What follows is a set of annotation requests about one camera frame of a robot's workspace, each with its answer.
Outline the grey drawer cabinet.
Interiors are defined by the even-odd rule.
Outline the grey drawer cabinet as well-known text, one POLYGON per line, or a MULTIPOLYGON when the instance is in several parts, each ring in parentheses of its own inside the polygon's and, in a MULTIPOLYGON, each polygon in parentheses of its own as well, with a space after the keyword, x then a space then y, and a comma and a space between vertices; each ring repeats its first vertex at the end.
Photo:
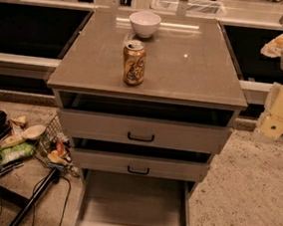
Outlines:
MULTIPOLYGON (((215 20, 165 16, 145 42, 143 82, 125 84, 124 44, 134 36, 125 11, 97 10, 48 85, 58 110, 120 114, 231 128, 246 108, 222 28, 215 20)), ((209 164, 216 154, 69 138, 72 148, 209 164)))

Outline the white ceramic bowl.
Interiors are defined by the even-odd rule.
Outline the white ceramic bowl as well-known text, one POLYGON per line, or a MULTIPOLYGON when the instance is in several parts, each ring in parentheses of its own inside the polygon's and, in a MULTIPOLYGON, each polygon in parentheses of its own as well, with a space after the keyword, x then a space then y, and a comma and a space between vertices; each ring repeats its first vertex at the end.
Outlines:
POLYGON ((141 11, 130 15, 130 25, 139 37, 149 38, 157 30, 161 18, 152 12, 141 11))

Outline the small white bowl on floor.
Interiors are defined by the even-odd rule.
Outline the small white bowl on floor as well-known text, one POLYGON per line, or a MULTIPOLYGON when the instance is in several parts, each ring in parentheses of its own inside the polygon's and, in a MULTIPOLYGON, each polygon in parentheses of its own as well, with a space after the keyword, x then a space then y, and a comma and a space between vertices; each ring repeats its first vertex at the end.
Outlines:
POLYGON ((32 125, 26 128, 21 136, 26 139, 38 139, 45 131, 46 127, 44 125, 32 125))

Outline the grey drawer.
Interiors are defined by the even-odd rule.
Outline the grey drawer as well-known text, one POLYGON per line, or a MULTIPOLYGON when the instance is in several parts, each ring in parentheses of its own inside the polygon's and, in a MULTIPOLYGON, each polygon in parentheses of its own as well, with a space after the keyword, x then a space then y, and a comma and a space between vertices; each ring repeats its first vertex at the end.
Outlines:
POLYGON ((190 182, 203 181, 209 169, 207 164, 200 162, 110 153, 84 148, 72 148, 71 154, 73 162, 81 168, 190 182))
POLYGON ((171 120, 90 113, 62 109, 57 113, 69 138, 87 138, 177 150, 217 154, 232 134, 231 128, 171 120))
POLYGON ((185 181, 91 170, 76 226, 188 226, 185 181))

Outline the gold soda can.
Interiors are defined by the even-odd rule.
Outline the gold soda can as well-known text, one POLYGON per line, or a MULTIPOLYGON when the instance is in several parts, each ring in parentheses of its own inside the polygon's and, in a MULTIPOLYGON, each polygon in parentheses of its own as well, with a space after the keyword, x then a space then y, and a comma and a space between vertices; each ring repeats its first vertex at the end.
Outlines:
POLYGON ((142 41, 128 40, 124 45, 124 82, 137 86, 143 81, 146 51, 142 41))

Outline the green snack bag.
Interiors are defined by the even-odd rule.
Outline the green snack bag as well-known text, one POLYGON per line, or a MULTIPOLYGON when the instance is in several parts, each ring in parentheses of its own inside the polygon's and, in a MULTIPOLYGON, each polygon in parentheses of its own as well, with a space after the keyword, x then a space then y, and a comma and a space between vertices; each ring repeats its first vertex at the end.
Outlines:
POLYGON ((7 164, 12 161, 17 161, 21 158, 27 158, 35 153, 35 146, 31 143, 20 143, 8 148, 0 150, 2 164, 7 164))

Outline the clear plastic tray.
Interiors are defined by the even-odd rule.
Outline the clear plastic tray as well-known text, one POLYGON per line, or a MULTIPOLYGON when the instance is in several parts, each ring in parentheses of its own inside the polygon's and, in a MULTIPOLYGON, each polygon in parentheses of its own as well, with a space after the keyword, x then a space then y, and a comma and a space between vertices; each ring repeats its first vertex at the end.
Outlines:
MULTIPOLYGON (((156 10, 176 11, 179 0, 151 0, 150 8, 156 10)), ((188 0, 187 12, 198 14, 225 15, 226 10, 222 3, 210 0, 188 0)))

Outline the black tripod leg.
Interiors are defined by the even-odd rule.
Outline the black tripod leg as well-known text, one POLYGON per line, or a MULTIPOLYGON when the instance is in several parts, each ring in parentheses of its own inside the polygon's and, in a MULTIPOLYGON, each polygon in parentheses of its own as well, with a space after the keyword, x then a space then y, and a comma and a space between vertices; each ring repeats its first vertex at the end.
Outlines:
POLYGON ((56 168, 52 168, 49 174, 41 180, 39 185, 33 190, 32 196, 28 199, 27 204, 19 211, 18 215, 15 216, 9 226, 19 226, 23 221, 24 217, 27 216, 30 209, 37 203, 38 199, 46 191, 47 187, 60 176, 60 171, 56 168))

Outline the grey middle drawer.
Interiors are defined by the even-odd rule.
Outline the grey middle drawer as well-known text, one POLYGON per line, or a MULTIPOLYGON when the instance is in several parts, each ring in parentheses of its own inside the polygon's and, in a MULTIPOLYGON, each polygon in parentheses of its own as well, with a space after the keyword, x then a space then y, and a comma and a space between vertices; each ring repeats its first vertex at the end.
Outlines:
POLYGON ((200 162, 110 153, 84 148, 72 148, 71 154, 73 162, 81 168, 190 182, 203 181, 209 169, 207 164, 200 162))

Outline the grey top drawer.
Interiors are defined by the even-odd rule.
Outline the grey top drawer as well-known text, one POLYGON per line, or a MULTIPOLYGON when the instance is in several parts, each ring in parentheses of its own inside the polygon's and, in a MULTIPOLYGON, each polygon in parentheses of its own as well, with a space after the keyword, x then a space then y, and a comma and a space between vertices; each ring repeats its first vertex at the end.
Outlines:
POLYGON ((231 128, 171 120, 90 113, 62 109, 57 113, 69 138, 87 138, 177 150, 217 154, 232 134, 231 128))

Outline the grey bottom drawer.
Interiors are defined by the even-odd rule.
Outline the grey bottom drawer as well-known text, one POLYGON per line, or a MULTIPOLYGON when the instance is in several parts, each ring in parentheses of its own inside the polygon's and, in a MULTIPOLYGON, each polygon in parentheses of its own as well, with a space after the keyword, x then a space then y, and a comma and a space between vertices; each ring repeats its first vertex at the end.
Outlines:
POLYGON ((91 170, 76 226, 188 226, 185 181, 91 170))

